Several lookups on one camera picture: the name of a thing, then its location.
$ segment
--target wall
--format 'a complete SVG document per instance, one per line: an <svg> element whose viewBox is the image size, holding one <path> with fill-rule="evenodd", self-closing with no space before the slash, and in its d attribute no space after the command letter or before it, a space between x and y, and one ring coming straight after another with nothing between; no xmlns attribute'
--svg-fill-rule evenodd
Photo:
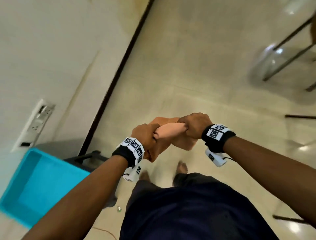
<svg viewBox="0 0 316 240"><path fill-rule="evenodd" d="M0 195L25 151L10 150L37 102L56 104L38 144L77 154L148 0L0 1ZM25 229L0 214L0 239Z"/></svg>

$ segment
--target blue tray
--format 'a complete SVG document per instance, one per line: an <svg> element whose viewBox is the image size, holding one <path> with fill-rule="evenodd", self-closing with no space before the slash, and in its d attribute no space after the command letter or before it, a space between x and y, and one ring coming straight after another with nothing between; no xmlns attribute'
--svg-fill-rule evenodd
<svg viewBox="0 0 316 240"><path fill-rule="evenodd" d="M0 210L33 227L90 173L36 148L28 150L0 200Z"/></svg>

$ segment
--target foot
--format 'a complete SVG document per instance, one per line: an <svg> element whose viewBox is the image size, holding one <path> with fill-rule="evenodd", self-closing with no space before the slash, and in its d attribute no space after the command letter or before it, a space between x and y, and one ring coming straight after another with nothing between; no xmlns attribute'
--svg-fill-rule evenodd
<svg viewBox="0 0 316 240"><path fill-rule="evenodd" d="M146 170L143 171L143 172L140 174L139 180L146 180L146 181L150 182L149 174L148 174L148 172L147 172Z"/></svg>
<svg viewBox="0 0 316 240"><path fill-rule="evenodd" d="M188 167L186 166L186 164L183 161L178 162L176 175L179 173L188 174Z"/></svg>

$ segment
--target white switch panel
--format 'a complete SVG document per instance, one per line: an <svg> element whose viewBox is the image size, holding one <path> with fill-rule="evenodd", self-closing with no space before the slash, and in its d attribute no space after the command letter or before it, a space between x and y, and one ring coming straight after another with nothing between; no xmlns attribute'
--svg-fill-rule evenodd
<svg viewBox="0 0 316 240"><path fill-rule="evenodd" d="M55 105L43 99L38 102L11 152L34 146L48 118L54 111L54 107Z"/></svg>

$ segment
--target dark blue shirt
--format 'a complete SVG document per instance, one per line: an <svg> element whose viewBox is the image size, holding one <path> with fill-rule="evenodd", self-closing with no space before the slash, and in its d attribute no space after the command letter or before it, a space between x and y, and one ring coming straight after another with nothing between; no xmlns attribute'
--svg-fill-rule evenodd
<svg viewBox="0 0 316 240"><path fill-rule="evenodd" d="M220 182L157 190L127 210L120 240L278 239L251 202Z"/></svg>

